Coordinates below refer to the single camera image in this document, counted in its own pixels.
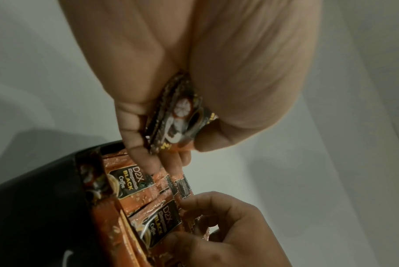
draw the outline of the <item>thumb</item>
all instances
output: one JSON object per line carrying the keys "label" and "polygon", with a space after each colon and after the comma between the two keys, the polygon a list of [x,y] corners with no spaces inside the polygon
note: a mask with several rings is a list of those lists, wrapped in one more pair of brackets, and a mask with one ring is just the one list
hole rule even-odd
{"label": "thumb", "polygon": [[169,234],[164,240],[166,250],[189,267],[223,266],[228,263],[227,244],[215,243],[186,232]]}
{"label": "thumb", "polygon": [[233,146],[257,132],[259,130],[238,128],[216,119],[195,136],[195,149],[207,152]]}

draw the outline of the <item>black container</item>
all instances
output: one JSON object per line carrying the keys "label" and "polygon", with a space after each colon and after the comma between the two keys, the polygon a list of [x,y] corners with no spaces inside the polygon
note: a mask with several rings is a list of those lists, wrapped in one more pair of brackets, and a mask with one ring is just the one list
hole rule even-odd
{"label": "black container", "polygon": [[77,152],[0,185],[0,266],[108,266],[75,160]]}

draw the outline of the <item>fingernail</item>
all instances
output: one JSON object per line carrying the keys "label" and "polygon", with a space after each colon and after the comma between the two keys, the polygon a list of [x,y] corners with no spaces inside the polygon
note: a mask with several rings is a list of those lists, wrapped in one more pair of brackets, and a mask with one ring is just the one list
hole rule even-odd
{"label": "fingernail", "polygon": [[164,247],[167,251],[171,252],[173,251],[174,246],[176,245],[176,242],[178,241],[178,237],[175,234],[169,234],[165,239],[164,239]]}

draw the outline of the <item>human hand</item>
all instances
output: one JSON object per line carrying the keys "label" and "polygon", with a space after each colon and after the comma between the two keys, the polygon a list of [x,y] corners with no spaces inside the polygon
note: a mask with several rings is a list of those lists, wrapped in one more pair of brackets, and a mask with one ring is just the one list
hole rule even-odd
{"label": "human hand", "polygon": [[197,135],[210,151],[275,124],[312,59],[320,0],[59,0],[82,52],[115,101],[129,155],[146,172],[177,174],[191,154],[150,155],[143,130],[160,91],[191,74],[219,116]]}
{"label": "human hand", "polygon": [[[263,266],[291,267],[282,247],[253,205],[231,196],[210,192],[182,201],[185,217],[201,216],[197,235],[174,232],[164,240],[169,253],[188,267]],[[218,225],[209,241],[208,227]]]}

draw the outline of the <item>hand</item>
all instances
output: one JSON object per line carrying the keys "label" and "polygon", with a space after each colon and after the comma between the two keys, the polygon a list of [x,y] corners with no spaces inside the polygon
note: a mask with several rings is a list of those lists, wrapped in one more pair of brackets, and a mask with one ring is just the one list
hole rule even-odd
{"label": "hand", "polygon": [[82,52],[115,100],[129,155],[170,174],[190,153],[150,155],[142,132],[166,82],[190,72],[219,116],[199,151],[236,144],[293,105],[316,41],[320,0],[59,0]]}
{"label": "hand", "polygon": [[[191,196],[181,203],[185,217],[201,216],[197,235],[175,232],[164,244],[188,267],[263,266],[291,267],[261,212],[248,203],[221,193]],[[208,227],[218,225],[209,240]]]}

